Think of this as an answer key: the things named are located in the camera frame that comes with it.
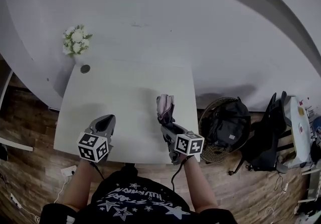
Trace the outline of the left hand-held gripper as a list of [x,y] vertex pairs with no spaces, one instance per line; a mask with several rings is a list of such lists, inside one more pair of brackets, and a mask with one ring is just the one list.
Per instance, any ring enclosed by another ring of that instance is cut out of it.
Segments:
[[93,120],[78,137],[77,146],[80,158],[89,162],[100,162],[108,157],[113,147],[110,143],[115,124],[115,115],[105,115]]

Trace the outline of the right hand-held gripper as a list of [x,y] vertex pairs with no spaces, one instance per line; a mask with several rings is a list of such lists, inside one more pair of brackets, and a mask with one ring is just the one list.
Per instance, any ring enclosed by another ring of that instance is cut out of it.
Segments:
[[160,121],[163,139],[167,143],[169,157],[174,165],[181,164],[181,155],[200,156],[205,138],[175,124]]

